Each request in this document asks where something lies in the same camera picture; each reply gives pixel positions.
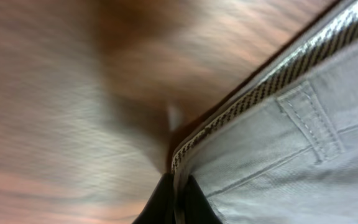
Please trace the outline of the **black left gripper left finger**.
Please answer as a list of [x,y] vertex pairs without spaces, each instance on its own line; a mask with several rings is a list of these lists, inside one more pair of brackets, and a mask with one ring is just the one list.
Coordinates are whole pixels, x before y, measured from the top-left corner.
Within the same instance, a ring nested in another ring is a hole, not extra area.
[[151,197],[133,224],[175,224],[173,175],[166,173],[159,180]]

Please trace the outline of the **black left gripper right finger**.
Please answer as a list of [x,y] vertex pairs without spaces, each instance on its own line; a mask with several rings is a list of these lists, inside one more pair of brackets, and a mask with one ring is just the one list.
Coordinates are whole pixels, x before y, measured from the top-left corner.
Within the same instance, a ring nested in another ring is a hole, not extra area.
[[189,176],[183,193],[186,224],[222,224],[193,176]]

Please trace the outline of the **grey cotton shorts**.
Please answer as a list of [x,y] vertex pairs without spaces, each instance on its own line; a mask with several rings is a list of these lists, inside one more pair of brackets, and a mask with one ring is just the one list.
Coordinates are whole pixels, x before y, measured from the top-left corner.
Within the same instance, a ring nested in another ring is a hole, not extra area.
[[175,150],[177,223],[358,223],[358,1],[343,1]]

